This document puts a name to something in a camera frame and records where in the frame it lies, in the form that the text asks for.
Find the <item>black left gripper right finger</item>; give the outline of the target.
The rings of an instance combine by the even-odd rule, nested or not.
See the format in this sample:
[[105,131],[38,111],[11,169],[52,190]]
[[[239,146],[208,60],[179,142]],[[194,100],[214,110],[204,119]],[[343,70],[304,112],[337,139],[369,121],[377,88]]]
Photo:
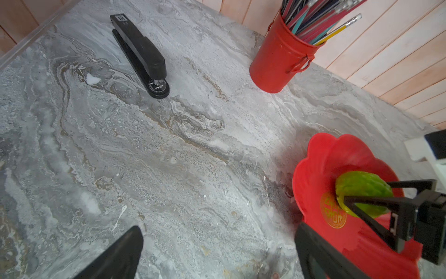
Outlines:
[[308,224],[300,223],[295,244],[306,279],[367,279],[368,276],[345,258]]

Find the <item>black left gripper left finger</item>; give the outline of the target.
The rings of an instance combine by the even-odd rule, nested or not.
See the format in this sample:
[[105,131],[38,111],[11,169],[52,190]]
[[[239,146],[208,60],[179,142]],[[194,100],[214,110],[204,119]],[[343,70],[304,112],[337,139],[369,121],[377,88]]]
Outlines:
[[133,279],[137,272],[144,238],[138,226],[131,227],[98,256],[77,279]]

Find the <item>green bumpy fake fruit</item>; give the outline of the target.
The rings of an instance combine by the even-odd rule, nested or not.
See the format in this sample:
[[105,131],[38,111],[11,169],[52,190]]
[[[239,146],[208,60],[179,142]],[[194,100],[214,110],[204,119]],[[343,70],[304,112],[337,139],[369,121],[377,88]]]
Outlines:
[[358,217],[344,203],[345,196],[393,197],[392,188],[378,175],[362,171],[347,172],[335,181],[339,206],[350,216]]

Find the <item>red flower-shaped fruit bowl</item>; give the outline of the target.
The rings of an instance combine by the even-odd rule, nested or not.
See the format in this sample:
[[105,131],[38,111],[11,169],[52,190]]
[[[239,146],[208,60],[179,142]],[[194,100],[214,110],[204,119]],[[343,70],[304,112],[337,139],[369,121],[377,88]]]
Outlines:
[[410,240],[397,253],[361,219],[339,206],[335,180],[350,171],[373,173],[386,182],[398,181],[391,167],[375,158],[355,136],[336,138],[318,133],[310,139],[307,156],[295,168],[292,180],[304,223],[372,279],[418,279],[420,243]]

